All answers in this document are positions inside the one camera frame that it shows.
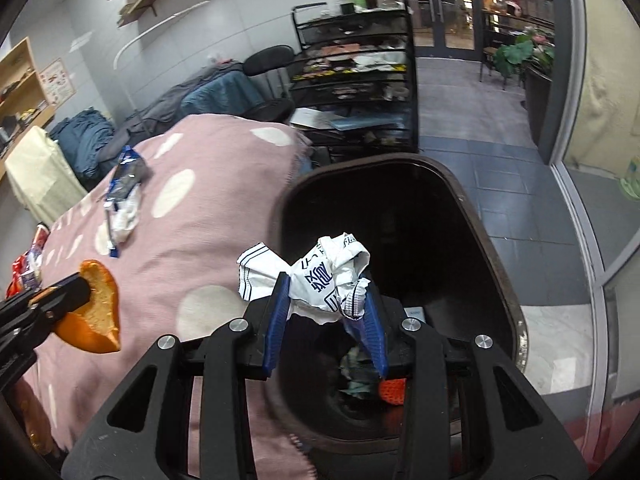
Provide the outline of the black trash bin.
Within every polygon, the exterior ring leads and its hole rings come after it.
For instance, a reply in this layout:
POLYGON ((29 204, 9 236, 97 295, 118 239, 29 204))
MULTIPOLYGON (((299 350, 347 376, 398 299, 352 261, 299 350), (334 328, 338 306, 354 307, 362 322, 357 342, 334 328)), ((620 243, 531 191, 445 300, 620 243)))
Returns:
MULTIPOLYGON (((528 331, 518 297, 469 195, 434 159, 390 154, 311 171, 274 206, 267 243, 295 262, 322 236, 347 233, 370 254, 367 277, 399 309, 418 308, 440 334, 491 336, 518 367, 528 331)), ((375 392, 349 396, 342 373, 355 341, 338 323, 288 321, 266 382, 271 411, 290 434, 338 454, 389 451, 402 411, 375 392)))

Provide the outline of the pink polka dot blanket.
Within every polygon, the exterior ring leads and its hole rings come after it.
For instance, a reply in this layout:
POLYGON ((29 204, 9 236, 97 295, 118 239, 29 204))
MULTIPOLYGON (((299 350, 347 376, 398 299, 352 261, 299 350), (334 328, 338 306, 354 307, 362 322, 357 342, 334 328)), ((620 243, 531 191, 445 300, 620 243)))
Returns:
POLYGON ((46 284, 96 259, 119 290, 119 351, 87 353, 51 336, 28 372, 64 450, 159 336, 203 337, 241 315, 236 260, 266 239, 270 212, 302 168, 307 144, 286 125, 192 115, 137 150, 151 174, 119 256, 107 249, 104 184, 54 222, 44 248, 46 284))

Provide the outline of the red snack wrapper pile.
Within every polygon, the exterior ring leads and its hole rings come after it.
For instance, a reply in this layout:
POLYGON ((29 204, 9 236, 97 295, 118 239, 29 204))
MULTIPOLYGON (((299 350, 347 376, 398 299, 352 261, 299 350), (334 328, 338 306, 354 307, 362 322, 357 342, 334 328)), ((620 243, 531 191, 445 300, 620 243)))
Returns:
POLYGON ((6 299, 16 296, 24 290, 40 289, 42 283, 43 244, 35 242, 29 250, 12 263, 12 278, 6 288, 6 299))

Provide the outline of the white blue wrapper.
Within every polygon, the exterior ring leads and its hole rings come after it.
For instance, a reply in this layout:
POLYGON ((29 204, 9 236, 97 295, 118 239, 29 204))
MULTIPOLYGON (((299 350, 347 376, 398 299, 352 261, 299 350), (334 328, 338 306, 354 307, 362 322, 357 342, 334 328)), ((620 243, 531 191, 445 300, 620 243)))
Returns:
POLYGON ((370 281, 364 276, 370 252, 352 234, 322 236, 296 263, 288 264, 259 243, 239 256, 239 294, 246 302, 271 295, 284 273, 288 313, 323 325, 341 320, 358 322, 366 310, 370 281))

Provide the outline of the white arc floor lamp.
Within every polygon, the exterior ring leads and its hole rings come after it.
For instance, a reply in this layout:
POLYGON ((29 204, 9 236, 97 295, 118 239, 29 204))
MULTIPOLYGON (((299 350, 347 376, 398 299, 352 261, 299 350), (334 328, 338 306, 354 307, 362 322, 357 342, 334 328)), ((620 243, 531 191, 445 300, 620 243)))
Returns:
POLYGON ((143 130, 145 132, 147 132, 147 133, 149 133, 149 129, 146 128, 146 125, 145 125, 145 122, 144 122, 144 118, 142 117, 141 112, 138 109, 136 102, 134 102, 134 98, 132 97, 131 93, 129 92, 129 89, 128 89, 127 85, 124 83, 124 80, 122 79, 122 76, 120 76, 120 69, 119 69, 120 59, 134 44, 138 44, 143 39, 145 39, 147 36, 154 35, 158 30, 163 29, 165 26, 171 24, 174 21, 181 20, 182 18, 184 18, 189 13, 191 13, 191 12, 193 12, 195 10, 201 9, 203 6, 207 6, 211 2, 212 2, 212 0, 203 0, 203 1, 200 1, 198 3, 195 3, 193 6, 188 6, 187 8, 185 8, 185 9, 179 11, 179 12, 176 12, 174 14, 169 15, 167 18, 164 18, 163 21, 160 21, 160 22, 156 23, 155 25, 153 25, 152 27, 148 28, 147 30, 145 30, 144 32, 139 34, 138 36, 135 36, 134 38, 129 40, 126 44, 124 44, 117 51, 117 53, 116 53, 116 55, 114 57, 114 60, 113 60, 114 77, 115 77, 116 81, 118 82, 119 87, 122 89, 122 93, 124 94, 125 98, 127 99, 129 105, 132 108, 132 114, 134 114, 134 116, 136 116, 138 118, 138 121, 142 125, 143 130))

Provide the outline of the wooden cubby shelf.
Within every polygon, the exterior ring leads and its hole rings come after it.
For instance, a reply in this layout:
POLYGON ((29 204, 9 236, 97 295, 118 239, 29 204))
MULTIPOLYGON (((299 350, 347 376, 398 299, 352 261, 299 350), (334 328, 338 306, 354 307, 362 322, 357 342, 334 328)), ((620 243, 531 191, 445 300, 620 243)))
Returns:
POLYGON ((1 175, 6 159, 32 126, 43 128, 53 118, 28 37, 1 60, 1 175))

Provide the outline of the teal cloth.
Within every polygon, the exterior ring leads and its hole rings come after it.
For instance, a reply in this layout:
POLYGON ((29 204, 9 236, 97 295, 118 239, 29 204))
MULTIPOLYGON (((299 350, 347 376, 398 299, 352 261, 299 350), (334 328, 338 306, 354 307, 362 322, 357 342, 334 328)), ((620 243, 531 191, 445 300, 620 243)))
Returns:
POLYGON ((366 400, 378 392, 381 377, 367 351, 356 346, 341 360, 340 372, 344 378, 341 392, 358 400, 366 400))

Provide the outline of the white tissue wrapper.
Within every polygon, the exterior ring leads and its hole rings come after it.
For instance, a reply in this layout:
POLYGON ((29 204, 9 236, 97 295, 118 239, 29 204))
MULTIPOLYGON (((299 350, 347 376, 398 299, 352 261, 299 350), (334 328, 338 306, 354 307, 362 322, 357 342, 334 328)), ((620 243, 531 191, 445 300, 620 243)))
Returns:
POLYGON ((139 223, 142 202, 142 185, 136 184, 123 200, 109 198, 105 201, 108 255, 118 258, 120 248, 126 243, 139 223))

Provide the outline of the blue oreo wrapper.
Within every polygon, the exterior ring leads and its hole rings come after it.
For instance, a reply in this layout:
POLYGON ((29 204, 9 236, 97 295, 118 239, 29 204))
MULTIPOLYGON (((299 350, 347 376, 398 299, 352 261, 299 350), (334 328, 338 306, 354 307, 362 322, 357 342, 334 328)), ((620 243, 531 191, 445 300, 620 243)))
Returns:
POLYGON ((105 196, 107 208, 119 208, 134 188, 149 175, 150 170, 145 159, 131 146, 126 145, 120 152, 117 166, 112 175, 105 196))

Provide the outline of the potted green plant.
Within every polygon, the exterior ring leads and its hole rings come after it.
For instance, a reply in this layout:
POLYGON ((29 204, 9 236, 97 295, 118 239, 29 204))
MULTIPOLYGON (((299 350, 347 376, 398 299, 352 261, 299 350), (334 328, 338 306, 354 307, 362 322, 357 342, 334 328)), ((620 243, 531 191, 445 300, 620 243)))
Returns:
POLYGON ((503 78, 518 76, 523 84, 530 136, 538 146, 551 91, 554 44, 536 28, 527 27, 513 44, 498 47, 494 64, 503 78))

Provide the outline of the cream cloth covered chair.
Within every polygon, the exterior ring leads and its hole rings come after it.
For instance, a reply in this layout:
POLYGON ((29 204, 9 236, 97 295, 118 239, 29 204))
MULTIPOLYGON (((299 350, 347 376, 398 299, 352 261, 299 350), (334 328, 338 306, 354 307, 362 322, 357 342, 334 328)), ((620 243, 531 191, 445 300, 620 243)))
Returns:
POLYGON ((4 174, 17 200, 49 228, 87 195, 58 142, 38 126, 29 128, 6 156, 4 174))

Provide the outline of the red chip can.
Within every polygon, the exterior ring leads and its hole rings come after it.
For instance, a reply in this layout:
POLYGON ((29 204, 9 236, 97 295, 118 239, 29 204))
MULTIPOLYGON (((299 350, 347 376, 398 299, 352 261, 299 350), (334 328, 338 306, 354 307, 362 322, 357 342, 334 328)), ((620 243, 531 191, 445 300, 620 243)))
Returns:
POLYGON ((34 238, 32 239, 32 249, 43 250, 44 246, 46 246, 49 236, 49 228, 44 223, 39 222, 36 226, 34 238))

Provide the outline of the orange foam fruit net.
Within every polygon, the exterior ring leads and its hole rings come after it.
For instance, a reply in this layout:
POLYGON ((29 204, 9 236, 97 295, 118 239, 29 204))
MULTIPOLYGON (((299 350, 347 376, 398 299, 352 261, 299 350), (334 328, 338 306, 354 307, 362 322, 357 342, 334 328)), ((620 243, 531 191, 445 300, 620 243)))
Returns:
POLYGON ((383 379, 378 383, 378 395, 387 404, 401 406, 405 403, 406 380, 383 379))

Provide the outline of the massage bed with blue sheets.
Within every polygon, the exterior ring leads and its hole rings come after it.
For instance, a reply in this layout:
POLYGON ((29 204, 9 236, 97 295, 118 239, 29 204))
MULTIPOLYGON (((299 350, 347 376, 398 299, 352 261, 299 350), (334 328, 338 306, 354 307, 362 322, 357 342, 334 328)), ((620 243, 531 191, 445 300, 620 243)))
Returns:
POLYGON ((61 120, 48 137, 58 144, 80 184, 92 190, 117 164, 123 148, 160 136, 189 115, 243 116, 265 102, 243 64, 211 65, 176 84, 118 128, 90 107, 61 120))

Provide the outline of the orange peel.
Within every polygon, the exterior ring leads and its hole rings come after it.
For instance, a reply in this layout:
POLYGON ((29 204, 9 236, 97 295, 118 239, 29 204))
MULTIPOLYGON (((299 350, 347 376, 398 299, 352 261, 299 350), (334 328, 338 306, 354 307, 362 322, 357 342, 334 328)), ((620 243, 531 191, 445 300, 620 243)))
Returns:
POLYGON ((79 275, 91 289, 89 301, 66 313, 54 333, 66 344, 90 353, 112 353, 120 345, 119 291, 111 272, 98 260, 84 260, 79 275))

